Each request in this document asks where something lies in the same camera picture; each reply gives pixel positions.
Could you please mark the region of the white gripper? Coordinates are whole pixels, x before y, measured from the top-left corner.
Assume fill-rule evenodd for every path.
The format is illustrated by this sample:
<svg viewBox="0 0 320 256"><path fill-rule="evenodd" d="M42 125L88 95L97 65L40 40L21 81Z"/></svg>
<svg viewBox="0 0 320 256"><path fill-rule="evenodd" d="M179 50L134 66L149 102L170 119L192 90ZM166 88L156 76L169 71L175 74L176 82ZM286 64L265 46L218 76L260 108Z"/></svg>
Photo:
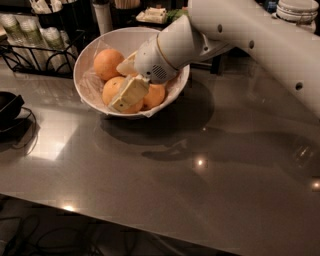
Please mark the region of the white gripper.
<svg viewBox="0 0 320 256"><path fill-rule="evenodd" d="M127 76L109 104L110 108L120 113L139 103L148 94L149 80L153 84L163 84L178 73L161 53L157 35L145 41L137 52L130 54L116 67L116 70ZM129 75L136 71L141 75L136 77Z"/></svg>

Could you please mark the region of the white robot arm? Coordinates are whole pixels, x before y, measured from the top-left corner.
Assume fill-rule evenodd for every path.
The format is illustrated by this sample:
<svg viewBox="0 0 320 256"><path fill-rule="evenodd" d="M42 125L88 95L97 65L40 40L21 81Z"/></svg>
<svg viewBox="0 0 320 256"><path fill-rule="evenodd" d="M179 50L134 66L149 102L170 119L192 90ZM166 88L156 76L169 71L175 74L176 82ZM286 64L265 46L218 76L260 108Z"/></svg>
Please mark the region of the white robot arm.
<svg viewBox="0 0 320 256"><path fill-rule="evenodd" d="M128 77L110 106L123 112L197 60L237 47L314 114L320 114L320 38L274 20L254 0L189 0L188 13L145 41L118 70Z"/></svg>

